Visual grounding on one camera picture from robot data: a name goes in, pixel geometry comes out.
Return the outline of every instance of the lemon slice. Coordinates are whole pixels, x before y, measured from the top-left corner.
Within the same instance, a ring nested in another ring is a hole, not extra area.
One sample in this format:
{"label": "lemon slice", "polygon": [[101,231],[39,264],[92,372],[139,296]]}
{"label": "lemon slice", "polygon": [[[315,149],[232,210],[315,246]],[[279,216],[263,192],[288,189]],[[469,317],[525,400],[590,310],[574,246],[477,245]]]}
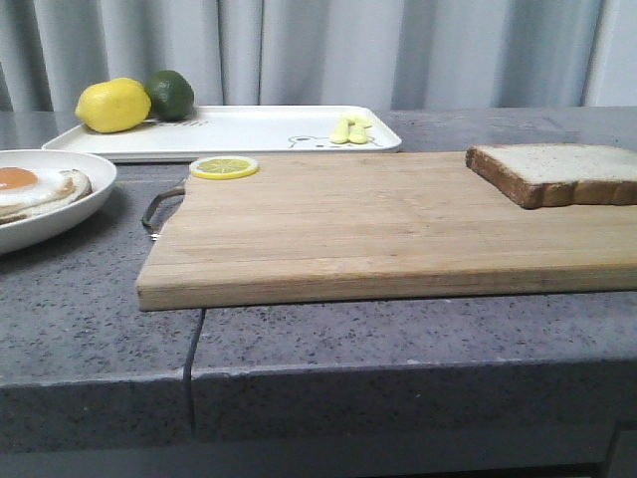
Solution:
{"label": "lemon slice", "polygon": [[247,156],[202,157],[190,163],[190,173],[204,179],[236,179],[254,174],[259,162]]}

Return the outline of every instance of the green lime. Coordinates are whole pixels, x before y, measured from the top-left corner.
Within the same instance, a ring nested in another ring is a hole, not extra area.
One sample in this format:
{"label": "green lime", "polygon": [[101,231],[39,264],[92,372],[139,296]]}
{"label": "green lime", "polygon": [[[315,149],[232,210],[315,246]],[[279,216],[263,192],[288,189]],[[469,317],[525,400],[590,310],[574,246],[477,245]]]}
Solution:
{"label": "green lime", "polygon": [[150,75],[145,85],[150,112],[160,120],[179,121],[190,115],[195,101],[192,87],[179,73],[161,70]]}

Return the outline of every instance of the egg yolk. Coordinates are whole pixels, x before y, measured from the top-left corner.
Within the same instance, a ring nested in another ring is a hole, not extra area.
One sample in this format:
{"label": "egg yolk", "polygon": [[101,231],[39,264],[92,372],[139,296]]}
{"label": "egg yolk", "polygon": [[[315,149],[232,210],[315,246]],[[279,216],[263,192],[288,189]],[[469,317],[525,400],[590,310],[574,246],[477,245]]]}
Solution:
{"label": "egg yolk", "polygon": [[0,191],[38,182],[38,176],[21,167],[0,167]]}

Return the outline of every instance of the egg white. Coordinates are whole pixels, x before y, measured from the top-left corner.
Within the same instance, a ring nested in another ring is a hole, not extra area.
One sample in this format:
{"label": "egg white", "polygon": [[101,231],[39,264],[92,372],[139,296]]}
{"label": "egg white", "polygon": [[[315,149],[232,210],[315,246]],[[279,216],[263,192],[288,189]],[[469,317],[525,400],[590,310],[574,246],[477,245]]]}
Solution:
{"label": "egg white", "polygon": [[38,182],[13,189],[0,190],[0,213],[9,214],[27,207],[55,201],[73,192],[68,178],[56,169],[30,169]]}

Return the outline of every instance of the metal handle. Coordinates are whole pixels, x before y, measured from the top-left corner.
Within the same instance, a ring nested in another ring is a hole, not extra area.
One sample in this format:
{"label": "metal handle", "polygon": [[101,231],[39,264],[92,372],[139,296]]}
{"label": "metal handle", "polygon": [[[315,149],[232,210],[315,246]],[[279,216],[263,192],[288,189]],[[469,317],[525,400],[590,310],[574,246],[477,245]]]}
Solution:
{"label": "metal handle", "polygon": [[154,199],[150,201],[150,204],[148,204],[148,208],[146,209],[146,212],[144,212],[143,216],[141,216],[141,225],[148,232],[148,235],[153,241],[156,241],[157,239],[159,239],[159,236],[161,235],[159,234],[159,231],[161,230],[161,226],[163,224],[153,225],[150,222],[150,219],[152,219],[152,215],[157,210],[157,207],[159,207],[159,204],[161,204],[161,202],[164,201],[165,199],[168,199],[170,197],[175,197],[175,196],[183,196],[186,193],[186,188],[184,185],[185,182],[186,182],[186,179],[184,178],[178,184],[171,187],[167,191],[157,194],[154,197]]}

